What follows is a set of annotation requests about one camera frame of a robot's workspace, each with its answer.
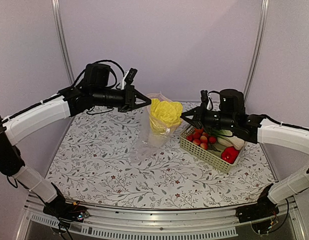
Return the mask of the yellow napa cabbage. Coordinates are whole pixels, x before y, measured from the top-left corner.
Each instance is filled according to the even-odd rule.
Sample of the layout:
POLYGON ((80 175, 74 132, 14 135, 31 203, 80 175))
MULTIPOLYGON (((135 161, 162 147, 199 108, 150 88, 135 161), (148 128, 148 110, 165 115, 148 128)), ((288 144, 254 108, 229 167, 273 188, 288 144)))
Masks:
POLYGON ((149 143, 161 147, 181 125, 183 105, 177 101, 153 98, 149 109, 149 143))

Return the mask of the clear zip top bag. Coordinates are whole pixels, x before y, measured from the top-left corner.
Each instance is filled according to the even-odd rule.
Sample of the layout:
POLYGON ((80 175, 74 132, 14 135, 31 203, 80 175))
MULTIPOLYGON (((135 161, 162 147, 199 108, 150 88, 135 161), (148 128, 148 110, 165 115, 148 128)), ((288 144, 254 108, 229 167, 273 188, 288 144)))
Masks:
POLYGON ((168 99, 161 92, 150 93, 147 97, 151 103, 141 114, 138 136, 129 156, 132 164, 144 161, 162 147, 182 123, 180 102, 168 99))

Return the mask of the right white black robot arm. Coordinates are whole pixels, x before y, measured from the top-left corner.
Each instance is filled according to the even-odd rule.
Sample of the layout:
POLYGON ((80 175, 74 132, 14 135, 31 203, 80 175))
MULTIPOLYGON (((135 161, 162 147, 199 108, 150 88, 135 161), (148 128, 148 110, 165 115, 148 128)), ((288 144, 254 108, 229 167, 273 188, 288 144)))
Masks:
MULTIPOLYGON (((204 130, 228 130, 249 143, 277 145, 309 155, 309 128, 279 122, 266 114, 246 114, 244 95, 236 89, 218 92, 219 110, 213 110, 210 94, 202 90, 201 104, 183 112, 181 118, 204 130)), ((309 189, 309 165, 265 187, 255 204, 236 209, 240 223, 278 214, 278 203, 309 189)))

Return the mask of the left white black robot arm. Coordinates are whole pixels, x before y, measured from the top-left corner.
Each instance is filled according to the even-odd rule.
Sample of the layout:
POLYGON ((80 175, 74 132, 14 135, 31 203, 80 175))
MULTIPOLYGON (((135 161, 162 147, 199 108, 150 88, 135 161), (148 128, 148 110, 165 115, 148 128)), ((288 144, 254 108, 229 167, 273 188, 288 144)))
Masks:
POLYGON ((109 84, 109 75, 115 75, 109 63, 109 60, 89 63, 72 85, 13 115, 0 116, 0 173, 14 179, 14 188, 21 184, 35 194, 44 204, 43 212, 60 222, 83 222, 89 216, 88 209, 79 201, 67 203, 55 184, 26 166, 17 144, 52 123, 74 117, 95 106, 116 108, 120 113, 149 106, 152 101, 133 85, 137 69, 123 71, 123 86, 116 88, 116 83, 109 84))

